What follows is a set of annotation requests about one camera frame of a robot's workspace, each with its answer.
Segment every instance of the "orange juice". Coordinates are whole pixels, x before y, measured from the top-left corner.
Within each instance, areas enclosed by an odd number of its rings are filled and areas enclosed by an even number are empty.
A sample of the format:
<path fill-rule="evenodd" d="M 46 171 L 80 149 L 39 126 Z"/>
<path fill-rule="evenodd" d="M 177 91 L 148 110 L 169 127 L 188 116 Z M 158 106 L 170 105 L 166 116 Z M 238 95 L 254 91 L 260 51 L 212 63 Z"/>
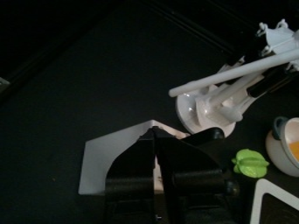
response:
<path fill-rule="evenodd" d="M 294 159 L 299 161 L 299 141 L 289 143 L 288 147 L 290 149 Z"/>

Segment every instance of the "white base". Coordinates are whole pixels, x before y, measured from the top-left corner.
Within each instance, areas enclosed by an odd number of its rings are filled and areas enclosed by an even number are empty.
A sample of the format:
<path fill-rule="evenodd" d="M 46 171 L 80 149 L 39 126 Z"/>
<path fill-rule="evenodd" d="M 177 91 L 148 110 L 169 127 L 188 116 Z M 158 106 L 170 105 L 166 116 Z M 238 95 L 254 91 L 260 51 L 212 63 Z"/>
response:
<path fill-rule="evenodd" d="M 153 126 L 165 130 L 178 139 L 185 138 L 189 135 L 160 122 L 150 120 L 86 141 L 78 182 L 78 194 L 104 194 L 109 166 L 121 152 L 126 150 L 126 148 L 136 142 L 137 138 Z M 162 191 L 161 174 L 156 161 L 153 169 L 153 190 L 156 193 Z"/>
<path fill-rule="evenodd" d="M 180 94 L 176 97 L 176 114 L 181 120 L 184 128 L 192 133 L 198 133 L 202 130 L 213 127 L 222 129 L 225 137 L 230 134 L 234 129 L 236 123 L 233 122 L 228 126 L 220 126 L 209 118 L 205 118 L 204 122 L 198 122 L 197 109 L 196 109 L 196 98 L 205 95 L 208 90 L 201 89 L 189 92 L 188 94 Z"/>

